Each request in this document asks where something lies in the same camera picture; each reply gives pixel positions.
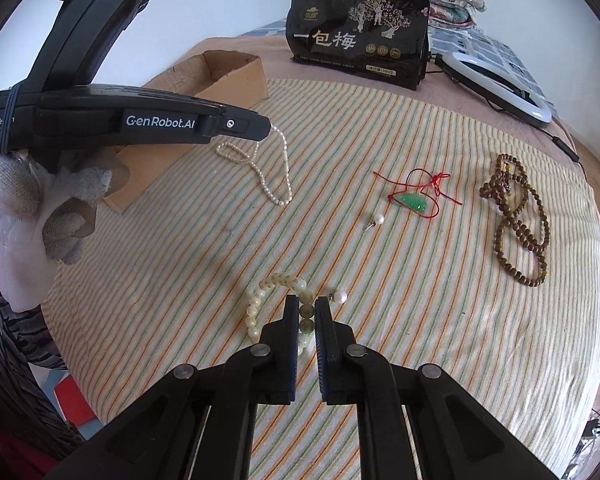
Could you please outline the left hand white glove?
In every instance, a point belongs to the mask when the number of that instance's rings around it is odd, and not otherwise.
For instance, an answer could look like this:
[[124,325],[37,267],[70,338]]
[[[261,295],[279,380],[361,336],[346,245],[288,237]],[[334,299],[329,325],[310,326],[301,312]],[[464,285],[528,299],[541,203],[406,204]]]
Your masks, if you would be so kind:
[[57,267],[81,259],[97,205],[128,179],[112,148],[64,153],[54,174],[30,153],[0,154],[0,293],[13,311],[42,304]]

